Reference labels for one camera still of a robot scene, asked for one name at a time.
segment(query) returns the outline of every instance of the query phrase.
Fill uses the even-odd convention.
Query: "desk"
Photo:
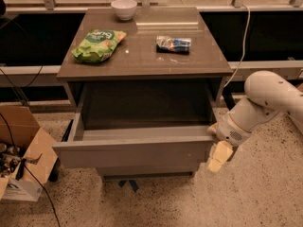
[[[70,52],[92,28],[127,33],[99,65]],[[157,35],[191,38],[189,54],[157,52]],[[76,118],[54,149],[65,167],[95,167],[104,178],[192,174],[215,140],[206,129],[231,73],[196,8],[138,8],[127,22],[89,9],[57,75]]]

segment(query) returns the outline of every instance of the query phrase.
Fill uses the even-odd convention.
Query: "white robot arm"
[[[287,114],[297,125],[303,124],[303,93],[279,75],[269,71],[253,73],[244,84],[244,92],[246,97],[209,128],[219,140],[208,159],[211,171],[218,171],[233,147],[279,113]]]

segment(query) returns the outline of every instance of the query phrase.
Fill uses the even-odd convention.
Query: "speckled floor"
[[[72,113],[36,113],[61,141]],[[262,125],[217,174],[102,182],[93,168],[60,168],[47,183],[61,226],[302,226],[303,135],[285,115]],[[57,226],[45,192],[38,202],[0,201],[0,226]]]

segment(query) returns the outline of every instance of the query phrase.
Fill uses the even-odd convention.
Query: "open drawer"
[[[193,174],[215,141],[214,105],[205,79],[85,82],[68,141],[53,148],[104,178]]]

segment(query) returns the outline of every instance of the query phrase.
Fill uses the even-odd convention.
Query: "bowl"
[[[115,0],[111,6],[120,20],[130,20],[135,14],[137,2],[134,0]]]

